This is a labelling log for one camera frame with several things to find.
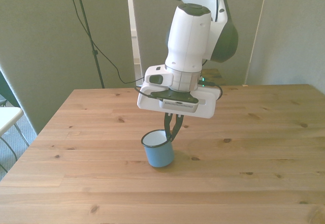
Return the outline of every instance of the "mug rim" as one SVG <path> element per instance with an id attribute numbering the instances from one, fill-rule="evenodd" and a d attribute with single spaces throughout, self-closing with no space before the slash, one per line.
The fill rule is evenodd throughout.
<path id="1" fill-rule="evenodd" d="M 167 140 L 166 140 L 165 142 L 163 142 L 163 143 L 161 143 L 161 144 L 158 144 L 158 145 L 146 145 L 145 143 L 143 143 L 143 139 L 144 139 L 148 134 L 150 134 L 150 133 L 152 133 L 152 132 L 156 132 L 156 131 L 164 131 L 164 132 L 166 132 L 165 129 L 156 129 L 156 130 L 152 130 L 152 131 L 146 133 L 146 134 L 142 137 L 142 139 L 141 139 L 141 144 L 142 144 L 144 147 L 147 147 L 147 148 L 157 148 L 157 147 L 163 146 L 163 145 L 167 144 L 168 142 L 170 142 L 170 138 L 171 138 L 171 136 L 169 136 L 169 138 L 167 138 Z"/>

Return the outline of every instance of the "chair leg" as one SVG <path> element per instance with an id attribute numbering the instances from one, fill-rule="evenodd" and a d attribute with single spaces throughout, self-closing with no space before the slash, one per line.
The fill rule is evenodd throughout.
<path id="1" fill-rule="evenodd" d="M 8 171 L 6 170 L 6 168 L 3 167 L 3 165 L 0 164 L 0 167 L 1 167 L 2 169 L 4 169 L 5 172 L 8 173 Z"/>
<path id="2" fill-rule="evenodd" d="M 10 147 L 10 145 L 6 142 L 6 140 L 3 139 L 3 137 L 0 137 L 0 139 L 2 141 L 4 141 L 4 143 L 8 146 L 8 148 L 11 150 L 11 152 L 14 154 L 15 158 L 16 158 L 16 161 L 18 161 L 18 158 L 17 158 L 17 155 L 16 153 L 14 152 L 14 150 Z"/>
<path id="3" fill-rule="evenodd" d="M 24 136 L 24 134 L 22 134 L 22 132 L 21 132 L 20 128 L 18 127 L 18 125 L 16 123 L 14 125 L 15 125 L 15 128 L 17 129 L 18 133 L 21 135 L 22 139 L 25 141 L 25 144 L 28 147 L 29 144 L 28 144 L 28 141 L 27 141 L 26 137 Z"/>

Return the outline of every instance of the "floor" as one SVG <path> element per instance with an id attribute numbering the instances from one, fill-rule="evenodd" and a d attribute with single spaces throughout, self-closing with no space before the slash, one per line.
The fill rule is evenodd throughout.
<path id="1" fill-rule="evenodd" d="M 140 64 L 135 64 L 135 74 L 136 79 L 141 78 L 141 68 Z M 137 81 L 137 86 L 142 84 L 142 80 Z M 36 133 L 33 128 L 29 124 L 25 115 L 23 115 L 17 122 L 20 130 L 27 138 L 29 144 L 31 144 L 36 138 Z M 12 126 L 4 135 L 2 135 L 4 140 L 8 142 L 8 144 L 13 148 L 18 158 L 25 152 L 27 146 L 23 139 L 18 134 L 16 128 Z M 4 144 L 2 140 L 0 140 L 0 164 L 3 165 L 7 171 L 9 171 L 12 166 L 16 163 L 15 156 L 10 151 L 10 149 Z M 0 181 L 6 175 L 6 172 L 0 167 Z"/>

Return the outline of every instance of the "gray wall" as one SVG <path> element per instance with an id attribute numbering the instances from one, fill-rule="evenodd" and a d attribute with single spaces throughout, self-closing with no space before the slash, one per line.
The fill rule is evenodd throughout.
<path id="1" fill-rule="evenodd" d="M 248 84 L 308 83 L 325 93 L 325 0 L 265 0 Z"/>
<path id="2" fill-rule="evenodd" d="M 205 68 L 218 68 L 227 84 L 245 80 L 263 0 L 227 0 L 239 33 L 236 54 L 225 63 L 208 62 Z M 142 71 L 165 63 L 165 38 L 180 2 L 175 0 L 134 0 Z"/>
<path id="3" fill-rule="evenodd" d="M 83 2 L 93 40 L 133 81 L 127 0 Z M 38 133 L 73 89 L 101 88 L 90 42 L 71 0 L 0 0 L 0 13 L 0 69 Z M 105 86 L 125 87 L 99 60 Z"/>

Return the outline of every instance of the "white chair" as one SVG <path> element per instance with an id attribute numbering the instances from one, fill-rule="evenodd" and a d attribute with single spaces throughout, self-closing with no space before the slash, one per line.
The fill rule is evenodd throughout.
<path id="1" fill-rule="evenodd" d="M 20 128 L 16 124 L 16 122 L 22 117 L 23 114 L 24 113 L 22 109 L 20 109 L 19 107 L 0 107 L 0 136 L 2 136 L 9 128 L 11 128 L 11 126 L 14 125 L 28 147 L 29 144 L 26 140 L 26 137 L 24 136 L 24 134 L 22 134 Z M 4 141 L 8 148 L 12 151 L 17 161 L 17 155 L 15 151 L 4 140 L 4 138 L 0 137 L 0 139 Z"/>

